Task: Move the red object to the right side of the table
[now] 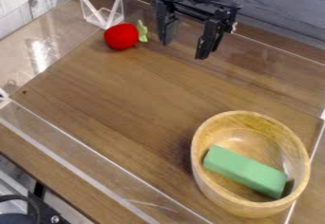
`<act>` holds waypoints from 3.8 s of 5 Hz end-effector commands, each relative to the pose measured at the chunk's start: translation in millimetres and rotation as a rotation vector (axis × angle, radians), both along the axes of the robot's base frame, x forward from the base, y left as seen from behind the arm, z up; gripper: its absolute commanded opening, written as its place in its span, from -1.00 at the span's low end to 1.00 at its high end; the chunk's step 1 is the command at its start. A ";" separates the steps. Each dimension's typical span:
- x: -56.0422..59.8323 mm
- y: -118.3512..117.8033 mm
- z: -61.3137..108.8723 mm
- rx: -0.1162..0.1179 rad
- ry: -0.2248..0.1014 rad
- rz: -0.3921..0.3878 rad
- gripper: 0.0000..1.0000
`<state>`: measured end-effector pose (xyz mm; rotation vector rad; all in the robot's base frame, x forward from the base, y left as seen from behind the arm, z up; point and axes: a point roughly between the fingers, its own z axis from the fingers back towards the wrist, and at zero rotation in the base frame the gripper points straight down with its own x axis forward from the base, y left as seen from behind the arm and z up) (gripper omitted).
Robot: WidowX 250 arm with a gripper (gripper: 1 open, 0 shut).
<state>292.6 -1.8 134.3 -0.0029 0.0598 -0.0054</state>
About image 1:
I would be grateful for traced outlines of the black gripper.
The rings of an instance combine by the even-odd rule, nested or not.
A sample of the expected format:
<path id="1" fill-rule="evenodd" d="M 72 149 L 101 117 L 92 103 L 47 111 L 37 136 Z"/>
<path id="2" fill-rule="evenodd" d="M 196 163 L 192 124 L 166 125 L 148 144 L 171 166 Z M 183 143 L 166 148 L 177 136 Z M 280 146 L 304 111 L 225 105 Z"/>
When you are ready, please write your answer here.
<path id="1" fill-rule="evenodd" d="M 239 0 L 156 0 L 157 29 L 162 44 L 169 45 L 177 37 L 179 13 L 200 22 L 208 20 L 196 50 L 196 58 L 208 59 L 219 48 L 224 31 L 235 31 L 240 9 Z"/>

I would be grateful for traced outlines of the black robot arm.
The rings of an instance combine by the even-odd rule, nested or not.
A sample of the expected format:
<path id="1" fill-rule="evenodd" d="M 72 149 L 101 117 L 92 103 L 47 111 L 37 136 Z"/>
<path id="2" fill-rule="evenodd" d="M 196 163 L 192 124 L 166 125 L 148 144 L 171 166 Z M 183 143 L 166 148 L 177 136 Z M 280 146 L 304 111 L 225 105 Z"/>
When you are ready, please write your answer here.
<path id="1" fill-rule="evenodd" d="M 196 59 L 205 60 L 217 51 L 225 33 L 233 33 L 241 4 L 236 0 L 154 0 L 157 29 L 162 44 L 177 37 L 180 14 L 204 24 Z"/>

